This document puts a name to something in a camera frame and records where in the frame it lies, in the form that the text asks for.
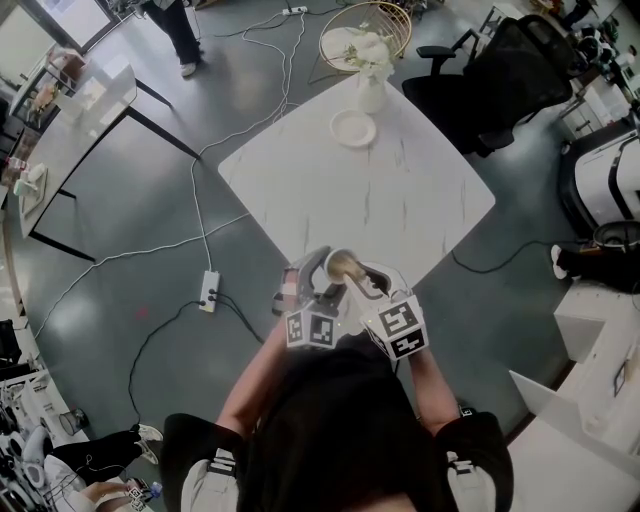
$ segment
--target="chair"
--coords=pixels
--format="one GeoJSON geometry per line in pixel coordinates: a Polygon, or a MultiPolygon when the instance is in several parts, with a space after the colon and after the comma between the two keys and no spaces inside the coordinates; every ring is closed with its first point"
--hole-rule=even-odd
{"type": "Polygon", "coordinates": [[[402,57],[411,40],[411,18],[398,5],[388,2],[363,2],[340,11],[320,34],[319,52],[311,69],[308,84],[340,74],[357,73],[359,69],[345,62],[344,54],[354,36],[362,31],[390,36],[390,47],[394,58],[402,57]],[[334,72],[312,80],[318,61],[322,60],[333,68],[334,72]]]}
{"type": "Polygon", "coordinates": [[[522,118],[571,98],[567,72],[576,55],[536,15],[506,18],[476,57],[479,41],[470,30],[452,48],[418,48],[420,57],[433,59],[431,76],[405,80],[402,89],[458,151],[488,156],[513,142],[513,127],[522,118]],[[475,43],[463,74],[441,75],[442,64],[471,37],[475,43]]]}

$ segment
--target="shoe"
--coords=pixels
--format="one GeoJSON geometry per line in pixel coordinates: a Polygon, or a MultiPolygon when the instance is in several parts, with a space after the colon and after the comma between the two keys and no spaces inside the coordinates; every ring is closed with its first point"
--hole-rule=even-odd
{"type": "Polygon", "coordinates": [[[560,249],[560,247],[558,247],[557,245],[554,245],[551,248],[551,263],[553,264],[553,273],[556,276],[556,278],[566,279],[567,271],[558,266],[558,258],[560,257],[561,252],[562,252],[562,249],[560,249]]]}
{"type": "Polygon", "coordinates": [[[190,62],[189,64],[180,65],[180,74],[183,78],[193,75],[196,72],[196,63],[190,62]]]}
{"type": "Polygon", "coordinates": [[[140,455],[140,457],[142,457],[145,460],[148,460],[154,466],[157,466],[158,457],[156,457],[156,454],[151,451],[151,448],[149,448],[149,446],[147,446],[147,443],[145,443],[144,441],[138,441],[136,444],[140,448],[142,448],[142,455],[140,455]]]}
{"type": "Polygon", "coordinates": [[[164,436],[157,428],[149,425],[138,425],[138,435],[143,441],[163,441],[164,436]]]}

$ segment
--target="white vase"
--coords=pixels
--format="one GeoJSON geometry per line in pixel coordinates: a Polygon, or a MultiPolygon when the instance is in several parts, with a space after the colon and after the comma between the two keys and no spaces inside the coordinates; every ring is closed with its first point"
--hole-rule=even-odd
{"type": "Polygon", "coordinates": [[[365,114],[380,112],[387,102],[386,80],[376,76],[360,76],[358,83],[358,110],[365,114]]]}

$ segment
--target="gray concrete floor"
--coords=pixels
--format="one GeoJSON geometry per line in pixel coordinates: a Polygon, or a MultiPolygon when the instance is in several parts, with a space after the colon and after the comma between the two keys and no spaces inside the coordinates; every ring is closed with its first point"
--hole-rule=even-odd
{"type": "MultiPolygon", "coordinates": [[[[415,23],[406,58],[398,62],[391,83],[400,87],[405,78],[428,73],[429,63],[420,61],[415,48],[452,45],[469,26],[480,24],[490,3],[432,2],[432,9],[415,23]]],[[[311,0],[306,5],[322,11],[334,4],[311,0]]],[[[189,80],[179,76],[169,40],[151,21],[129,20],[90,55],[97,61],[126,55],[138,77],[175,106],[171,111],[139,93],[136,108],[199,149],[265,117],[281,97],[279,54],[239,36],[225,39],[212,34],[247,27],[283,7],[281,0],[221,0],[199,11],[205,63],[189,80]]],[[[306,17],[290,101],[302,103],[331,85],[327,80],[307,86],[318,36],[329,18],[306,17]]],[[[299,30],[300,20],[292,18],[253,37],[286,48],[289,54],[299,30]]],[[[459,72],[464,63],[461,55],[444,71],[459,72]]],[[[555,194],[562,138],[553,124],[556,115],[543,112],[519,126],[516,142],[487,159],[469,158],[497,203],[456,248],[461,260],[483,268],[501,262],[528,240],[572,237],[555,194]]],[[[196,167],[207,229],[245,212],[218,177],[217,165],[259,129],[210,149],[196,167]]],[[[77,202],[57,197],[39,231],[99,260],[196,236],[190,164],[188,156],[126,120],[69,180],[65,188],[77,194],[77,202]]],[[[16,212],[12,198],[9,219],[15,265],[29,321],[37,330],[53,302],[87,263],[31,239],[22,240],[16,212]]],[[[210,237],[209,247],[224,290],[266,334],[274,323],[271,296],[285,264],[283,256],[251,218],[210,237]]],[[[133,423],[127,396],[133,357],[147,333],[180,305],[198,298],[205,265],[201,242],[109,262],[83,279],[52,314],[38,344],[61,393],[70,406],[87,412],[95,435],[133,423]]],[[[547,250],[540,247],[485,276],[467,272],[449,256],[416,287],[433,350],[456,395],[494,412],[507,431],[526,413],[507,370],[548,383],[567,361],[553,319],[565,291],[566,285],[553,277],[547,250]]],[[[138,365],[134,393],[143,422],[162,426],[164,418],[175,412],[214,419],[257,349],[229,311],[207,315],[196,307],[186,310],[154,339],[138,365]]],[[[400,377],[412,395],[406,364],[400,377]]],[[[138,474],[153,480],[153,473],[136,464],[138,474]]]]}

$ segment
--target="white plate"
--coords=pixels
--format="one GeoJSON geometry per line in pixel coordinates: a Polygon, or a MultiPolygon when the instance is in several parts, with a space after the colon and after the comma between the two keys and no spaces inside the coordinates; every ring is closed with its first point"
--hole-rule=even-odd
{"type": "Polygon", "coordinates": [[[350,148],[368,146],[376,138],[376,124],[373,119],[358,110],[338,112],[333,116],[330,128],[333,138],[350,148]]]}

